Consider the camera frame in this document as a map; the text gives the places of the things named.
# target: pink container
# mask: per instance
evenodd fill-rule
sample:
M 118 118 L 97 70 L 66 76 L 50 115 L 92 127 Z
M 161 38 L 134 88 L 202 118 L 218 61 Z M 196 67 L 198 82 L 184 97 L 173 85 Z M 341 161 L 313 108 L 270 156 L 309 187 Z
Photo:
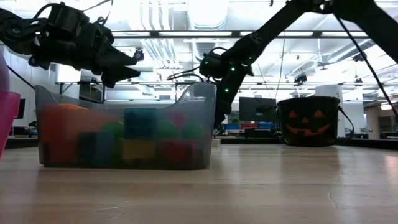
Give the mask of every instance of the pink container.
M 0 159 L 6 146 L 12 122 L 18 116 L 20 94 L 0 90 Z

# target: pumpkin mouth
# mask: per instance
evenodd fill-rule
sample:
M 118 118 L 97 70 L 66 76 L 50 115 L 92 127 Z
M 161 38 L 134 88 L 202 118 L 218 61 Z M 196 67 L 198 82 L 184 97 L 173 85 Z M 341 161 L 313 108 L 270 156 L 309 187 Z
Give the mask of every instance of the pumpkin mouth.
M 327 124 L 327 125 L 324 125 L 324 126 L 318 128 L 318 131 L 316 131 L 316 132 L 312 132 L 312 131 L 309 130 L 309 129 L 292 128 L 292 127 L 290 127 L 288 124 L 286 124 L 286 127 L 287 127 L 287 129 L 288 129 L 290 132 L 292 132 L 292 133 L 294 133 L 294 134 L 303 133 L 304 136 L 316 136 L 316 135 L 319 135 L 319 134 L 324 133 L 327 129 L 329 129 L 330 124 Z

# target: computer monitor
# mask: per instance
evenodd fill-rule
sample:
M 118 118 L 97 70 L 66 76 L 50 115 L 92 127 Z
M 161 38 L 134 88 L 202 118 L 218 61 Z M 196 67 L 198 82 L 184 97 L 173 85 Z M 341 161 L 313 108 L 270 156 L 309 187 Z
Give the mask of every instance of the computer monitor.
M 275 122 L 275 119 L 275 99 L 239 97 L 240 121 Z
M 24 119 L 26 99 L 20 99 L 18 116 L 15 119 Z

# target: green ball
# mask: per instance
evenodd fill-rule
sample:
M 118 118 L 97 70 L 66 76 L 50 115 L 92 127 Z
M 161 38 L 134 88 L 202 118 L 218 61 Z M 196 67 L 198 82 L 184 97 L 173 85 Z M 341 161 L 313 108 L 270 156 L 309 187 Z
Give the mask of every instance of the green ball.
M 124 139 L 124 124 L 121 121 L 111 121 L 105 124 L 102 131 L 108 131 L 114 133 L 115 139 Z
M 182 139 L 185 140 L 205 140 L 205 130 L 200 123 L 197 122 L 188 122 L 183 128 L 181 132 Z
M 178 139 L 178 131 L 172 121 L 161 121 L 157 125 L 158 139 Z

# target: black pumpkin bucket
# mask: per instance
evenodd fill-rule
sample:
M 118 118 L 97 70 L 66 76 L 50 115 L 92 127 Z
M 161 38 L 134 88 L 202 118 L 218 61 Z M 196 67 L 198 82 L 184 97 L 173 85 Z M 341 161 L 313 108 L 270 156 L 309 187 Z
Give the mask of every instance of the black pumpkin bucket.
M 338 112 L 343 112 L 339 103 L 340 99 L 330 96 L 278 102 L 279 123 L 285 143 L 301 147 L 333 145 L 337 138 Z

